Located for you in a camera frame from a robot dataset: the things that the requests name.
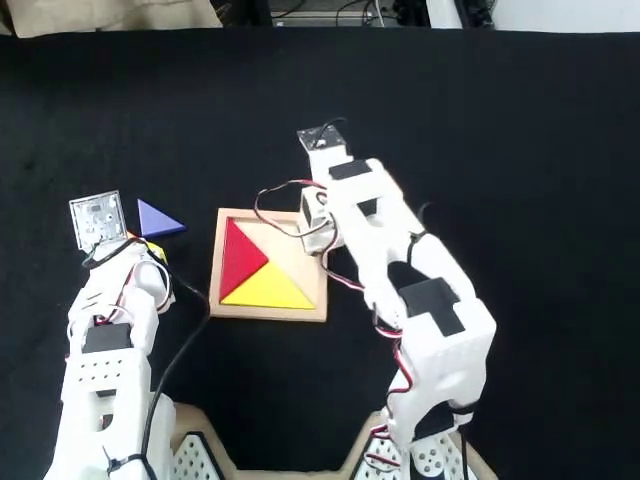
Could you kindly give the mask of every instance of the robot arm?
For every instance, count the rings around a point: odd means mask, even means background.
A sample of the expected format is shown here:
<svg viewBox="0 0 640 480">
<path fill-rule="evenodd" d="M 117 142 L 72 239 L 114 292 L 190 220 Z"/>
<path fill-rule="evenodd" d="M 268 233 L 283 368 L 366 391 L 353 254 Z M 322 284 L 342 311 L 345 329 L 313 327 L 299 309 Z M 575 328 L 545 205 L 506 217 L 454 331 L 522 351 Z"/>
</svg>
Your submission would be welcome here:
<svg viewBox="0 0 640 480">
<path fill-rule="evenodd" d="M 386 428 L 399 450 L 407 451 L 420 438 L 470 421 L 485 383 L 495 321 L 446 247 L 424 232 L 381 162 L 354 160 L 333 126 L 323 127 L 319 146 L 319 131 L 298 135 L 326 198 L 319 201 L 311 187 L 303 190 L 298 227 L 304 231 L 330 219 L 303 237 L 305 250 L 326 248 L 337 229 L 336 245 L 345 245 L 356 262 L 367 306 L 399 332 L 401 365 L 389 387 Z M 397 261 L 427 280 L 396 290 L 387 268 Z M 454 412 L 452 421 L 433 430 L 426 420 L 441 404 Z"/>
<path fill-rule="evenodd" d="M 62 417 L 45 479 L 146 480 L 141 461 L 107 471 L 112 459 L 140 453 L 151 400 L 147 356 L 158 315 L 174 302 L 171 281 L 148 254 L 150 244 L 126 239 L 117 192 L 71 202 L 71 209 L 78 245 L 91 266 L 68 314 Z M 174 423 L 173 403 L 162 395 L 146 454 L 159 479 L 170 475 Z"/>
</svg>

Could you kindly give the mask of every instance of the yellow puzzle piece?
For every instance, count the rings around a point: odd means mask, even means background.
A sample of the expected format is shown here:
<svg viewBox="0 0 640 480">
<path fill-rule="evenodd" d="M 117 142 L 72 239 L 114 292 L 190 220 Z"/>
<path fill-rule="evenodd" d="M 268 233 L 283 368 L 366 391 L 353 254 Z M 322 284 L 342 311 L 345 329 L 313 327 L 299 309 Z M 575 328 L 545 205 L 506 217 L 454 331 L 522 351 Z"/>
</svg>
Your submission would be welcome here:
<svg viewBox="0 0 640 480">
<path fill-rule="evenodd" d="M 315 308 L 291 279 L 272 262 L 265 264 L 220 303 L 305 310 Z"/>
</svg>

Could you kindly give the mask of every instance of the perforated plate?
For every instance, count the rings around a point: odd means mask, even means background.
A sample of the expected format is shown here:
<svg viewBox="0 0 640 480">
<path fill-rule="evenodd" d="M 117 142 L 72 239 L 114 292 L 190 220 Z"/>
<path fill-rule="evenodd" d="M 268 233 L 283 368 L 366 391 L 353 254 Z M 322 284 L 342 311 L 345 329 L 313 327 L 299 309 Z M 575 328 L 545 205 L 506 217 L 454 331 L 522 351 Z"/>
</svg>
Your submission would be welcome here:
<svg viewBox="0 0 640 480">
<path fill-rule="evenodd" d="M 364 453 L 372 453 L 399 461 L 400 455 L 393 442 L 372 438 Z M 444 480 L 463 480 L 462 455 L 451 441 L 448 434 L 434 435 L 415 442 L 411 448 L 413 466 L 411 478 L 443 478 Z M 369 466 L 362 459 L 358 463 L 353 480 L 399 480 L 400 471 L 388 465 L 373 460 L 367 460 Z M 469 480 L 477 480 L 475 474 L 468 468 Z"/>
<path fill-rule="evenodd" d="M 97 243 L 127 238 L 117 190 L 69 202 L 78 249 L 90 252 Z"/>
<path fill-rule="evenodd" d="M 224 480 L 204 435 L 190 432 L 173 456 L 173 480 Z"/>
</svg>

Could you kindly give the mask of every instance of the table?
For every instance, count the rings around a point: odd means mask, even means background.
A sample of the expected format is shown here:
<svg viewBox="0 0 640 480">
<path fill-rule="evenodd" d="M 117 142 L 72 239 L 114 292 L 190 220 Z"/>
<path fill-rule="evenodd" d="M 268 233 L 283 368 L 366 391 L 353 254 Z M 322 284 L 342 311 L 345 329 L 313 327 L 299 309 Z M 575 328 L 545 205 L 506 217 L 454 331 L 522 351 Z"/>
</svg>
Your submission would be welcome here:
<svg viewBox="0 0 640 480">
<path fill-rule="evenodd" d="M 346 116 L 466 269 L 498 332 L 470 440 L 503 478 L 630 478 L 640 333 L 637 35 L 224 30 L 0 39 L 0 463 L 53 452 L 66 312 L 85 281 L 68 200 L 120 189 L 189 230 L 161 240 L 206 290 L 215 214 L 308 176 L 295 131 Z M 274 197 L 295 209 L 297 192 Z M 348 257 L 333 266 L 353 275 Z M 161 318 L 157 376 L 194 325 Z M 394 367 L 361 298 L 326 325 L 213 320 L 167 393 L 239 468 L 340 466 Z"/>
</svg>

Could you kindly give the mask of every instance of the red triangle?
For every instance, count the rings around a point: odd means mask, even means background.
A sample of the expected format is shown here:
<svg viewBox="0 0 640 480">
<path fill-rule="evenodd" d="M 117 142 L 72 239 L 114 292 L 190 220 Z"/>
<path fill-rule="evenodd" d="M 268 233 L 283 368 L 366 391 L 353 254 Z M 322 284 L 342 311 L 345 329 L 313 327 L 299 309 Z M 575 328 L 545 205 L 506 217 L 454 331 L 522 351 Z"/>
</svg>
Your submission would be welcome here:
<svg viewBox="0 0 640 480">
<path fill-rule="evenodd" d="M 240 230 L 236 222 L 227 218 L 220 278 L 220 301 L 268 261 L 266 255 Z"/>
</svg>

